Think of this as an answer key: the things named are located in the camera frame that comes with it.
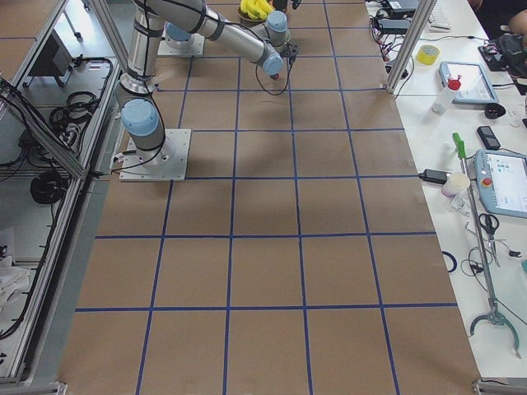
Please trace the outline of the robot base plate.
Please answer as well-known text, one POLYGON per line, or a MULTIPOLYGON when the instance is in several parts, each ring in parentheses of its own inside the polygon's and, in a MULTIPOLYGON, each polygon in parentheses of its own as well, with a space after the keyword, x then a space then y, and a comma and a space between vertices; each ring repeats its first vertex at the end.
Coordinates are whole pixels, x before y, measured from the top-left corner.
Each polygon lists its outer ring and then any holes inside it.
POLYGON ((119 179, 123 182, 184 181, 190 141, 190 129, 168 128, 164 145, 157 152, 138 150, 133 139, 129 138, 127 150, 133 153, 124 157, 124 169, 119 171, 119 179))
POLYGON ((203 56, 205 39, 198 34, 188 40, 176 40, 164 35, 157 52, 159 57, 199 58, 203 56))

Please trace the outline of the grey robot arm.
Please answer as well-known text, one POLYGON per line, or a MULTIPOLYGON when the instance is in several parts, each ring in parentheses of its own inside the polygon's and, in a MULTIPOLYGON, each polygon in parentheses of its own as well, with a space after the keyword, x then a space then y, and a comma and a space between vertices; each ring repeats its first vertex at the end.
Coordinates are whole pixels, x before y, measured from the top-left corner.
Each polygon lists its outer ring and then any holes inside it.
POLYGON ((234 75, 236 58, 243 58, 257 73, 276 77, 285 68, 282 56, 288 42, 287 18, 273 12, 264 22, 247 28, 228 21, 204 1, 137 1, 131 48, 127 68, 116 88, 122 121, 138 148, 137 155, 146 166, 158 170, 169 159, 166 128, 175 115, 170 101, 178 100, 186 125, 201 127, 198 132, 198 155, 191 156, 190 169, 197 175, 201 166, 219 166, 221 149, 217 139, 205 135, 225 135, 235 130, 268 132, 271 124, 282 119, 289 105, 271 92, 267 109, 256 93, 207 93, 215 83, 226 86, 234 75), (212 58, 203 61, 192 57, 160 57, 159 48, 173 40, 171 33, 182 33, 187 40, 194 36, 211 42, 212 58), (173 72, 185 72, 189 81, 203 79, 198 91, 189 97, 174 95, 169 84, 173 72))

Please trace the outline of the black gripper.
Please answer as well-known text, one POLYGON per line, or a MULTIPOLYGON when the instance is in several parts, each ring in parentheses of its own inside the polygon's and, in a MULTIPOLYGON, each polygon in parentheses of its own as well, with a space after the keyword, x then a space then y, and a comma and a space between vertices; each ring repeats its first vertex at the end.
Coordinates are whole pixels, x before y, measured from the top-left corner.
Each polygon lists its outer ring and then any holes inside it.
POLYGON ((289 6, 296 10, 301 4, 301 0, 273 0, 273 7, 277 11, 286 11, 289 6))

